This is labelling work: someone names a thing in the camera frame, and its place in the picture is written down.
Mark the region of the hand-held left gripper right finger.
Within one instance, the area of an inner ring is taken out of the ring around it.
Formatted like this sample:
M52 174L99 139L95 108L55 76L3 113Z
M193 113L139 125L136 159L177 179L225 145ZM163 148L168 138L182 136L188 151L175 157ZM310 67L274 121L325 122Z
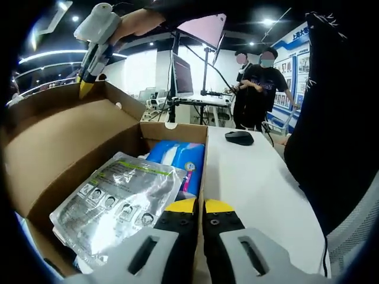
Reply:
M234 209L207 199L203 206L204 255L212 283L329 283L290 262L288 251L256 228L246 228Z

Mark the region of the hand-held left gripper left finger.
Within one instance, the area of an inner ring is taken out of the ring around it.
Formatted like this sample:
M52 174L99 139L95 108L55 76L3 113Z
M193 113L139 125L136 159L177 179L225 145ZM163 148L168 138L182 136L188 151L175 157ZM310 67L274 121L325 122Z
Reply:
M198 201L170 204L153 228L113 248L105 265L64 283L191 283L198 240Z

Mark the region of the person's right hand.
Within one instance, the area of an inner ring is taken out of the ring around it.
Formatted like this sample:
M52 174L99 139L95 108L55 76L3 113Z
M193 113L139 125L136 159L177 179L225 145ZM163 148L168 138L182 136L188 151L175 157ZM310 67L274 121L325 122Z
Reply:
M165 17L151 9L138 9L121 17L121 22L109 38L109 44L114 46L123 37L142 36L165 22Z

